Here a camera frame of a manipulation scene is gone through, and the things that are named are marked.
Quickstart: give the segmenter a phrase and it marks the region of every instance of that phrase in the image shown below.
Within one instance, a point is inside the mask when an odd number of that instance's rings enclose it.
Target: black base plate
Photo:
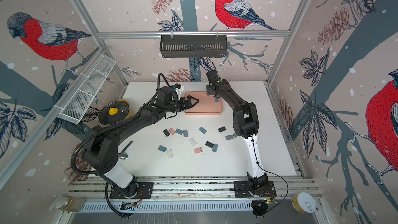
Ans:
[[[142,199],[150,199],[150,196],[152,195],[152,190],[153,190],[153,183],[152,182],[144,182],[144,183],[137,183],[138,188],[142,191]],[[111,195],[109,196],[110,199],[124,199],[126,200],[127,198],[125,197],[125,193],[119,188],[116,187],[115,189],[112,187],[112,192]],[[137,192],[135,196],[133,196],[130,199],[139,199],[141,197],[140,193]]]
[[[236,198],[253,197],[249,193],[249,186],[248,186],[247,181],[234,181],[234,189],[239,190],[239,191],[235,191]],[[259,197],[272,197],[273,195],[276,196],[276,191],[275,191],[273,181],[268,181],[268,187],[266,187],[266,189],[268,190],[270,195],[267,193],[262,193],[261,196],[259,196]]]

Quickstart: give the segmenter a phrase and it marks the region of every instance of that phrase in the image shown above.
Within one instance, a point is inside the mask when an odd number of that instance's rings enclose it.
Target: wallpaper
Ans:
[[[82,0],[99,31],[287,30],[300,0]],[[224,58],[165,59],[160,40],[107,40],[130,81],[207,80],[217,69],[228,80],[265,80],[282,38],[229,38]]]
[[[312,0],[272,84],[337,223],[397,223],[397,0]]]
[[[98,51],[69,0],[0,0],[0,169]],[[50,223],[73,180],[69,159],[123,86],[111,72],[82,121],[54,119],[0,191],[1,223]],[[81,169],[88,165],[79,161]]]

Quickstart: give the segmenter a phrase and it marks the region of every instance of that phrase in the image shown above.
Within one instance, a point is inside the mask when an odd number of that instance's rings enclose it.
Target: white table surface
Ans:
[[[184,92],[206,91],[208,82],[179,82]],[[254,102],[257,107],[260,128],[258,146],[264,169],[279,175],[296,175],[285,141],[272,109],[271,102],[263,82],[230,82],[236,93],[247,102]],[[156,82],[130,82],[124,99],[131,109],[146,103],[155,93]],[[199,131],[203,127],[205,134]],[[218,128],[226,127],[219,132]],[[175,134],[166,137],[164,129],[177,128],[188,130],[188,137]],[[232,127],[232,109],[223,100],[221,115],[188,116],[183,112],[171,119],[162,119],[156,124],[145,127],[127,138],[119,152],[131,141],[127,149],[129,158],[120,160],[123,166],[135,176],[246,176],[247,156],[241,137],[226,140],[226,135],[234,133]],[[193,138],[197,145],[188,142]],[[212,152],[205,145],[206,141],[218,144],[217,152]],[[173,151],[173,157],[167,158],[167,152],[161,152],[162,145]],[[195,154],[193,149],[202,147],[203,152]]]

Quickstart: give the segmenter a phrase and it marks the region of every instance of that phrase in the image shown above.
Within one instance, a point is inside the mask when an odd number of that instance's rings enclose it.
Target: pink tray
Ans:
[[[207,95],[206,92],[186,92],[185,97],[188,95],[197,98],[199,103],[191,109],[184,111],[186,115],[220,115],[222,113],[222,99],[216,98],[212,95]]]

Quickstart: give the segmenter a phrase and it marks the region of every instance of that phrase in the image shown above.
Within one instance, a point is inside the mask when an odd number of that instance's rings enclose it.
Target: metal floor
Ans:
[[[300,214],[291,200],[283,201],[264,218],[256,218],[250,211],[169,212],[134,214],[121,220],[115,213],[74,213],[68,224],[318,224],[315,215]]]

